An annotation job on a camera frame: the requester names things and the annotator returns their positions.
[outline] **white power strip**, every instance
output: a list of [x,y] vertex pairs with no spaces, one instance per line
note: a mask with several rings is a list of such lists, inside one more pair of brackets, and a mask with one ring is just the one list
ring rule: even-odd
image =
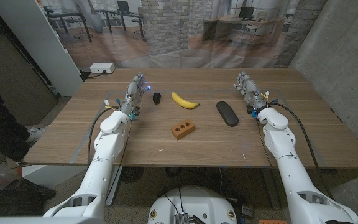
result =
[[105,70],[107,74],[112,74],[116,68],[112,63],[94,63],[90,69],[93,74],[102,74],[103,70]]

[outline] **shoe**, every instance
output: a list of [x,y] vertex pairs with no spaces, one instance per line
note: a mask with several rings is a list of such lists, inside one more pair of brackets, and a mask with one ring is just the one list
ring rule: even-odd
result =
[[39,138],[41,138],[42,134],[45,132],[45,130],[48,127],[49,126],[46,126],[44,128],[32,127],[30,129],[28,129],[27,131],[30,133],[30,137],[26,140],[26,142],[29,143],[29,144],[35,143]]

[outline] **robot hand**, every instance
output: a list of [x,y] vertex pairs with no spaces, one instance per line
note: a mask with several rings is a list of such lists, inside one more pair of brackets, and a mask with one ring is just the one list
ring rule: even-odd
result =
[[241,71],[237,76],[237,84],[238,85],[234,84],[234,88],[244,96],[244,100],[247,102],[247,107],[252,108],[254,111],[266,107],[266,101],[260,94],[260,89],[244,71]]
[[134,118],[134,115],[139,115],[139,105],[142,101],[143,94],[150,89],[150,86],[146,86],[146,81],[143,74],[137,74],[134,79],[128,85],[127,92],[125,94],[124,101],[121,105],[121,112]]

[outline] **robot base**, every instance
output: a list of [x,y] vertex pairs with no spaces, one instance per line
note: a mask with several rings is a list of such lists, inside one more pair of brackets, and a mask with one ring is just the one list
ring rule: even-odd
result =
[[173,203],[176,206],[179,214],[183,213],[179,189],[175,188],[166,193],[172,203],[164,195],[154,202],[150,209],[148,224],[182,224],[189,223],[189,219],[200,224],[237,223],[233,207],[218,193],[199,186],[183,186],[180,187],[180,192],[184,215],[176,215],[177,211],[172,205]]

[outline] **computer monitor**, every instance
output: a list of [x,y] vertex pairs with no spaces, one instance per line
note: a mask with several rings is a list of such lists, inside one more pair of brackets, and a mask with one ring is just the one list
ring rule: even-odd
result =
[[127,1],[117,1],[118,10],[121,12],[129,12],[129,6]]
[[239,18],[252,19],[255,7],[241,7]]

